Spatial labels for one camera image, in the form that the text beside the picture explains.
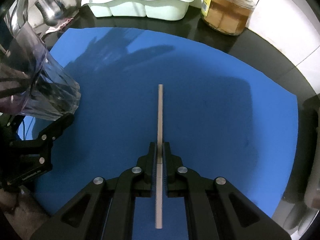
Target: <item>beige stick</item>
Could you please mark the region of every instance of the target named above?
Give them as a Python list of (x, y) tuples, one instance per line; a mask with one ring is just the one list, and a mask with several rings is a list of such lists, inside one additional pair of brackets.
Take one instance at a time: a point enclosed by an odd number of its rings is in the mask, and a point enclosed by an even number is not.
[(163, 85), (158, 87), (158, 138), (157, 138), (157, 170), (156, 170), (156, 228), (162, 228), (162, 142), (163, 142)]

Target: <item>blue mat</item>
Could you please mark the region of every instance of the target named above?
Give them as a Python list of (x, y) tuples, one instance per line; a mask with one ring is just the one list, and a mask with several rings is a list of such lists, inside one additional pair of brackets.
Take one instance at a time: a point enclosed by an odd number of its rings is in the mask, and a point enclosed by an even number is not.
[[(51, 53), (82, 97), (74, 124), (54, 143), (53, 170), (36, 182), (35, 197), (49, 213), (93, 178), (117, 177), (147, 153), (164, 84), (172, 153), (203, 177), (227, 178), (272, 216), (295, 156), (295, 95), (230, 55), (164, 33), (69, 29)], [(47, 124), (32, 122), (27, 138)], [(154, 228), (154, 201), (137, 199), (133, 239), (188, 239), (183, 199), (164, 197), (162, 230)]]

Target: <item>barcode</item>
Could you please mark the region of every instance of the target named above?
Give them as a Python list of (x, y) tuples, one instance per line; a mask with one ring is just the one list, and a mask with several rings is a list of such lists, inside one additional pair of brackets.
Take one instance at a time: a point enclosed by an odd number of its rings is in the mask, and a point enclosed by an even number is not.
[(205, 2), (202, 3), (202, 10), (206, 11), (207, 10), (207, 4)]

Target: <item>glass jar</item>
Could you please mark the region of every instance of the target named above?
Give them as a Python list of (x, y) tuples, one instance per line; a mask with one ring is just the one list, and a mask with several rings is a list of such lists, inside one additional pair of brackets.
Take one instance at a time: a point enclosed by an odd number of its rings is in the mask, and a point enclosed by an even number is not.
[(239, 35), (255, 6), (254, 0), (203, 0), (201, 17), (215, 30)]

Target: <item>kitchen counter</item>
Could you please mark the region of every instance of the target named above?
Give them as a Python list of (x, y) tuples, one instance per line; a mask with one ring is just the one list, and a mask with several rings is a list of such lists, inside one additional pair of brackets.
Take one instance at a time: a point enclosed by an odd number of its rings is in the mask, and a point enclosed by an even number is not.
[(210, 29), (200, 19), (200, 9), (194, 7), (189, 7), (182, 20), (170, 22), (147, 17), (96, 18), (89, 7), (85, 6), (67, 27), (48, 34), (44, 41), (50, 49), (66, 29), (90, 27), (131, 27), (201, 42), (242, 60), (295, 94), (299, 109), (297, 151), (283, 199), (289, 203), (303, 199), (315, 153), (316, 112), (320, 107), (320, 100), (300, 71), (280, 51), (248, 29), (237, 37), (226, 36)]

